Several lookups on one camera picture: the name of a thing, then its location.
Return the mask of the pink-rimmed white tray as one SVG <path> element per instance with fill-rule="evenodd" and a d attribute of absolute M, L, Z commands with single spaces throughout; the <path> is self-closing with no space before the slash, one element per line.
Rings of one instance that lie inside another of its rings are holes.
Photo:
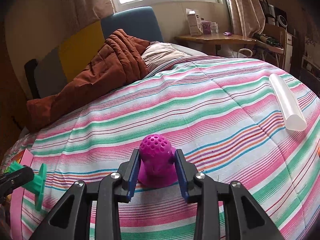
<path fill-rule="evenodd" d="M 22 150 L 12 161 L 17 161 L 21 165 L 30 166 L 33 161 L 33 155 L 27 150 Z M 12 239 L 22 240 L 22 202 L 23 202 L 24 188 L 19 187 L 15 189 L 11 195 L 10 203 L 10 227 Z"/>

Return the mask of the purple box on table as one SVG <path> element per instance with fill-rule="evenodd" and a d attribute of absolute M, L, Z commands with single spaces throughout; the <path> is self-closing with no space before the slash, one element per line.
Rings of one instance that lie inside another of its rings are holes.
<path fill-rule="evenodd" d="M 202 30 L 204 35 L 210 35 L 211 31 L 211 22 L 210 21 L 202 21 Z"/>

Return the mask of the grey yellow blue headboard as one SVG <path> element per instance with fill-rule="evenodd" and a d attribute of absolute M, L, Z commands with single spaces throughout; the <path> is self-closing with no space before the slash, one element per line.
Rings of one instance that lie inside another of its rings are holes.
<path fill-rule="evenodd" d="M 43 59 L 32 59 L 24 66 L 33 98 L 60 92 L 93 59 L 115 30 L 148 41 L 163 41 L 152 7 L 138 7 L 103 18 L 52 49 Z"/>

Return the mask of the teal green spool toy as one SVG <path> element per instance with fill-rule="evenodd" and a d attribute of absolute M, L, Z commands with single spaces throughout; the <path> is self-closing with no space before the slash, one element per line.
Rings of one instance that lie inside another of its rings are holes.
<path fill-rule="evenodd" d="M 9 172 L 15 172 L 19 169 L 22 169 L 23 166 L 16 161 L 13 161 L 9 166 Z M 35 209 L 40 211 L 42 208 L 42 202 L 44 197 L 44 186 L 46 183 L 47 177 L 47 165 L 42 164 L 38 174 L 34 173 L 34 178 L 32 181 L 26 183 L 25 185 L 21 186 L 27 191 L 35 194 Z"/>

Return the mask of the rust brown quilted blanket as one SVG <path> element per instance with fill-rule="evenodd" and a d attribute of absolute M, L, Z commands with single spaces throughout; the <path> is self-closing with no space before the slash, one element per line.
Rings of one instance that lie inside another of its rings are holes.
<path fill-rule="evenodd" d="M 26 128 L 34 133 L 62 116 L 125 85 L 141 80 L 149 73 L 142 54 L 148 40 L 115 30 L 86 68 L 58 94 L 27 102 Z"/>

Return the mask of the white plastic tube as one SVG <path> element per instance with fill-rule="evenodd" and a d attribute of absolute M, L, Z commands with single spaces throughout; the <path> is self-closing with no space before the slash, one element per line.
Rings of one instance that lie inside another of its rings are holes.
<path fill-rule="evenodd" d="M 269 81 L 280 105 L 286 129 L 299 132 L 304 131 L 307 128 L 306 120 L 296 97 L 286 82 L 276 74 L 271 74 Z"/>

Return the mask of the magenta perforated cup toy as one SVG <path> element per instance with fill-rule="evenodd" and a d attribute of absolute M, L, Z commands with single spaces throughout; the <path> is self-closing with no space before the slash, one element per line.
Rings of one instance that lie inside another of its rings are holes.
<path fill-rule="evenodd" d="M 138 180 L 148 188 L 163 188 L 178 181 L 175 151 L 170 141 L 160 134 L 146 136 L 139 146 L 141 165 Z"/>

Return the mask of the striped bed cover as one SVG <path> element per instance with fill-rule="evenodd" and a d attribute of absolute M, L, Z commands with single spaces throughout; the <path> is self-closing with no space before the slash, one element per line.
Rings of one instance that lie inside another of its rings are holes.
<path fill-rule="evenodd" d="M 286 129 L 269 76 L 296 97 L 307 123 Z M 47 165 L 42 209 L 22 202 L 28 239 L 77 180 L 99 181 L 161 134 L 214 180 L 240 181 L 285 239 L 304 238 L 319 215 L 319 98 L 292 75 L 254 59 L 194 60 L 116 90 L 16 142 L 38 172 Z"/>

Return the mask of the pale pillow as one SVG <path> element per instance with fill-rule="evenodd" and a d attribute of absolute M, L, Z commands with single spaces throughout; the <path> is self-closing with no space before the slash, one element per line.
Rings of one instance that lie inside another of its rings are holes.
<path fill-rule="evenodd" d="M 175 49 L 170 43 L 152 42 L 141 57 L 149 72 L 152 72 L 164 63 L 181 57 L 189 57 L 189 55 Z"/>

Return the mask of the wooden bedside table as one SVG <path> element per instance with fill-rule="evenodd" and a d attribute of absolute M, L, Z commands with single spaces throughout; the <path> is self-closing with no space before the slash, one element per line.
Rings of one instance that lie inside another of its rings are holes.
<path fill-rule="evenodd" d="M 186 46 L 190 43 L 201 44 L 204 52 L 208 55 L 217 55 L 217 51 L 221 49 L 221 45 L 255 45 L 256 40 L 240 35 L 226 36 L 224 34 L 206 34 L 201 36 L 181 35 L 176 36 L 175 40 L 178 44 Z"/>

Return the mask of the beige curtain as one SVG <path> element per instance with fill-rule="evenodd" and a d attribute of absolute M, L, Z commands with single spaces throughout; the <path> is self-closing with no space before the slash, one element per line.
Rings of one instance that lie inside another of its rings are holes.
<path fill-rule="evenodd" d="M 259 0 L 228 0 L 233 33 L 252 38 L 263 32 L 265 15 Z"/>

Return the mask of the white box on table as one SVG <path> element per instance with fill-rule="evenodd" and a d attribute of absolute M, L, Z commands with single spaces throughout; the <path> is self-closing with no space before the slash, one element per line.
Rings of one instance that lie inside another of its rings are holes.
<path fill-rule="evenodd" d="M 187 21 L 191 36 L 201 36 L 203 34 L 202 22 L 197 10 L 187 10 Z"/>

